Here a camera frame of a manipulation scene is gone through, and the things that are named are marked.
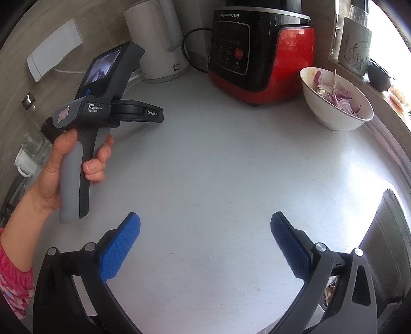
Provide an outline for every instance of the device handle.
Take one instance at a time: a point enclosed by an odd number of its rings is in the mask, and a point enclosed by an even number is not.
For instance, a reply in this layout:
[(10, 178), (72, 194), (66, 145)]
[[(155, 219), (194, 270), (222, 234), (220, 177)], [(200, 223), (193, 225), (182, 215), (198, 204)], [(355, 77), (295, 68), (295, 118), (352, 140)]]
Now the device handle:
[(109, 133), (110, 128), (78, 130), (77, 141), (60, 169), (60, 223), (71, 224), (88, 214), (90, 181), (85, 178), (83, 163), (96, 157)]
[(178, 22), (177, 13), (175, 12), (175, 8), (171, 0), (157, 0), (157, 2), (160, 5), (167, 30), (169, 31), (170, 46), (167, 51), (173, 52), (181, 46), (182, 41), (182, 32), (180, 23)]

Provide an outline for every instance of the pink sleeve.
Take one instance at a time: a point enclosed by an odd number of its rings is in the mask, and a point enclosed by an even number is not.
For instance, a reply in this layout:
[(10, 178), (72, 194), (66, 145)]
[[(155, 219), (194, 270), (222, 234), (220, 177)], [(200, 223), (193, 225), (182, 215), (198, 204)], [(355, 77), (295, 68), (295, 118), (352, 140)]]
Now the pink sleeve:
[(14, 314), (25, 317), (25, 309), (34, 293), (33, 269), (27, 273), (18, 270), (7, 257), (0, 244), (0, 291)]

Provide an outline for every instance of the hand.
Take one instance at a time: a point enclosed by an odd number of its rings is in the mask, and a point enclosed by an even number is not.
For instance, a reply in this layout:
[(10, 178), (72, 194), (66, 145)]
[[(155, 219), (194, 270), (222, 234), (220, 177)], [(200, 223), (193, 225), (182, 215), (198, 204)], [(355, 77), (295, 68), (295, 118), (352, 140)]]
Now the hand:
[[(42, 208), (54, 211), (60, 207), (60, 167), (63, 157), (71, 151), (77, 140), (77, 130), (72, 129), (59, 136), (53, 145), (50, 157), (41, 171), (37, 181), (30, 189), (39, 200)], [(106, 142), (97, 152), (97, 158), (83, 164), (86, 179), (94, 184), (104, 180), (106, 161), (111, 155), (114, 139), (108, 135)]]

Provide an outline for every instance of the bowl rim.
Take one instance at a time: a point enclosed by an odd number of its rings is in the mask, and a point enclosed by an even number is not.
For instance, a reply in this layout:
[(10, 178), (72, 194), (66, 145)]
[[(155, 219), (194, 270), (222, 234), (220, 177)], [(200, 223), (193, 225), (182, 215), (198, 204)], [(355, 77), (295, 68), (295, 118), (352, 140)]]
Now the bowl rim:
[[(320, 99), (322, 99), (322, 100), (324, 100), (325, 102), (327, 102), (330, 106), (334, 107), (334, 109), (338, 110), (339, 112), (342, 112), (344, 115), (347, 115), (347, 116), (350, 116), (350, 117), (352, 117), (352, 118), (358, 119), (359, 121), (366, 121), (366, 122), (372, 121), (372, 119), (374, 118), (374, 108), (372, 107), (371, 102), (370, 102), (370, 101), (367, 99), (367, 97), (362, 93), (362, 91), (360, 91), (353, 83), (350, 82), (356, 89), (358, 89), (358, 91), (359, 91), (359, 92), (365, 97), (365, 99), (368, 101), (368, 103), (369, 103), (369, 105), (370, 105), (370, 107), (371, 107), (371, 111), (372, 111), (372, 117), (371, 117), (371, 118), (360, 118), (360, 117), (351, 115), (351, 114), (347, 113), (346, 111), (341, 110), (340, 108), (337, 108), (337, 107), (336, 107), (335, 105), (333, 105), (331, 102), (327, 101), (326, 99), (324, 99), (323, 97), (321, 97), (320, 95), (318, 95), (318, 93), (317, 93), (314, 89), (312, 89), (310, 86), (308, 86), (308, 85), (306, 84), (306, 82), (304, 81), (304, 79), (302, 78), (301, 72), (302, 72), (303, 70), (307, 69), (307, 68), (314, 68), (314, 69), (324, 70), (324, 71), (327, 71), (327, 72), (330, 72), (330, 73), (332, 73), (332, 72), (329, 71), (329, 70), (326, 70), (325, 68), (315, 67), (315, 66), (307, 66), (307, 67), (305, 67), (305, 68), (303, 68), (303, 69), (300, 70), (300, 78), (301, 78), (302, 83), (303, 83), (304, 85), (306, 85), (312, 92), (314, 92), (316, 96), (318, 96)], [(338, 74), (337, 74), (337, 76), (339, 76), (340, 78), (348, 81), (347, 79), (345, 79), (345, 78), (342, 77), (341, 75), (338, 75)]]

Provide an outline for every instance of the kettle handle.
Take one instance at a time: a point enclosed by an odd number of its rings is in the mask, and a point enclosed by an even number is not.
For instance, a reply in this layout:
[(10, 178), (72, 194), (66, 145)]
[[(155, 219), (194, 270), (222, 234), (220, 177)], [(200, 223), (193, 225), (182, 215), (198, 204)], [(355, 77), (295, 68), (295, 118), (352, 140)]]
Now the kettle handle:
[(175, 8), (171, 0), (157, 0), (157, 2), (160, 5), (167, 30), (169, 31), (170, 46), (167, 51), (173, 52), (181, 46), (182, 41), (182, 33), (180, 23), (178, 22), (177, 13), (175, 12)]

